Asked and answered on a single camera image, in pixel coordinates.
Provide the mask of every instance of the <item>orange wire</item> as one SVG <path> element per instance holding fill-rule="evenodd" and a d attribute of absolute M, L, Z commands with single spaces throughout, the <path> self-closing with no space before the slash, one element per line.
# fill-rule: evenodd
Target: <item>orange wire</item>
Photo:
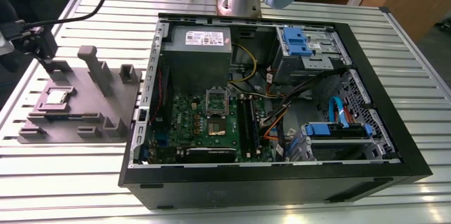
<path fill-rule="evenodd" d="M 263 135 L 263 138 L 265 138 L 265 139 L 273 139 L 273 140 L 275 140 L 275 141 L 279 140 L 278 138 L 274 138 L 274 137 L 269 136 L 269 134 L 270 134 L 271 129 L 273 129 L 274 126 L 278 124 L 278 122 L 281 121 L 283 115 L 285 115 L 287 112 L 289 112 L 289 110 L 286 110 L 286 111 L 282 113 L 282 115 L 278 117 L 278 119 L 277 119 L 277 120 L 274 121 L 274 123 L 271 124 L 270 129 L 267 130 L 266 134 Z"/>
<path fill-rule="evenodd" d="M 271 83 L 267 84 L 267 96 L 271 96 L 271 97 L 278 96 L 275 94 L 271 94 L 270 87 L 271 87 Z"/>

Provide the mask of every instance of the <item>aluminum table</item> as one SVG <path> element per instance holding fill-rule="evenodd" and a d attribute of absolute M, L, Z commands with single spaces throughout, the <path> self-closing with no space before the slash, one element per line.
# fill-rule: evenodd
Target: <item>aluminum table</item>
<path fill-rule="evenodd" d="M 71 0 L 60 18 L 99 0 Z M 72 67 L 95 45 L 111 68 L 147 65 L 159 12 L 214 14 L 215 0 L 107 0 L 98 15 L 54 28 L 58 57 Z M 267 18 L 350 24 L 434 175 L 351 203 L 148 211 L 118 187 L 124 144 L 22 145 L 19 129 L 48 75 L 36 61 L 0 112 L 0 221 L 106 223 L 443 223 L 451 222 L 451 92 L 391 14 L 373 7 L 262 5 Z"/>

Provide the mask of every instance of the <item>sticker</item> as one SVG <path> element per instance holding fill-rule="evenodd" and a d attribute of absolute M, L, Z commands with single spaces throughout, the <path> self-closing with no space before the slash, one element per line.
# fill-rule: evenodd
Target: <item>sticker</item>
<path fill-rule="evenodd" d="M 187 45 L 225 46 L 223 32 L 188 31 L 184 43 Z"/>
<path fill-rule="evenodd" d="M 287 132 L 287 137 L 293 138 L 297 134 L 297 130 L 294 128 L 290 128 L 289 132 Z"/>
<path fill-rule="evenodd" d="M 283 148 L 282 148 L 282 146 L 279 144 L 275 147 L 275 151 L 281 154 L 281 156 L 283 156 Z"/>
<path fill-rule="evenodd" d="M 273 74 L 267 73 L 267 83 L 273 83 Z"/>

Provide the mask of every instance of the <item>blue plastic latch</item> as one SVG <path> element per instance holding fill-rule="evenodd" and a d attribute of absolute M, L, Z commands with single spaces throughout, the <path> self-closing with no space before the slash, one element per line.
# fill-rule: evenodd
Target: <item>blue plastic latch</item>
<path fill-rule="evenodd" d="M 365 125 L 365 128 L 366 128 L 366 132 L 367 132 L 369 137 L 371 137 L 373 136 L 373 126 Z"/>
<path fill-rule="evenodd" d="M 298 27 L 285 27 L 283 37 L 287 44 L 289 55 L 310 57 L 313 51 L 307 45 L 307 36 Z"/>
<path fill-rule="evenodd" d="M 330 127 L 327 124 L 311 124 L 315 135 L 331 135 Z"/>
<path fill-rule="evenodd" d="M 313 135 L 313 127 L 310 125 L 306 125 L 306 132 L 307 136 Z"/>

